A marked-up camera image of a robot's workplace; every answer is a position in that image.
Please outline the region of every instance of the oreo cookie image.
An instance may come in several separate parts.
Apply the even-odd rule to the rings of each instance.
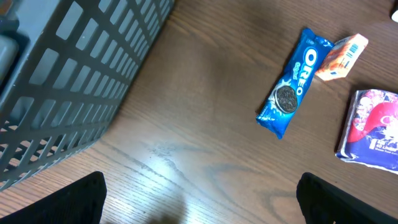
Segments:
[[[282,86],[275,92],[275,102],[281,112],[293,113],[297,109],[296,92],[290,86]]]

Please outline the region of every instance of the snack package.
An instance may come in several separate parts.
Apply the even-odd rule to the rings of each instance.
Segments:
[[[398,174],[398,95],[357,91],[351,100],[336,156]]]
[[[257,122],[282,139],[290,120],[300,106],[323,59],[333,43],[303,30],[300,42],[284,69],[284,74],[266,100]]]
[[[337,41],[315,75],[324,81],[346,77],[368,42],[361,34]]]

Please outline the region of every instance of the barcode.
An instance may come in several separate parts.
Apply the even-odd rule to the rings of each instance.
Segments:
[[[353,58],[353,55],[355,54],[356,50],[358,50],[358,45],[353,44],[353,45],[349,48],[349,50],[348,50],[348,52],[347,52],[347,54],[346,54],[347,57]]]

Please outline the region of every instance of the wooden table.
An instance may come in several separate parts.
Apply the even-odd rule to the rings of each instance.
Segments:
[[[14,212],[100,170],[103,223],[303,223],[312,172],[398,217],[398,176],[334,156],[350,94],[398,91],[392,1],[180,0],[102,140],[0,193]],[[303,27],[369,45],[348,78],[314,78],[283,140],[256,124]]]

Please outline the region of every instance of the gray basket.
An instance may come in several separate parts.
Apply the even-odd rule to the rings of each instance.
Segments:
[[[1,95],[0,190],[90,147],[106,132],[173,4],[57,3]]]

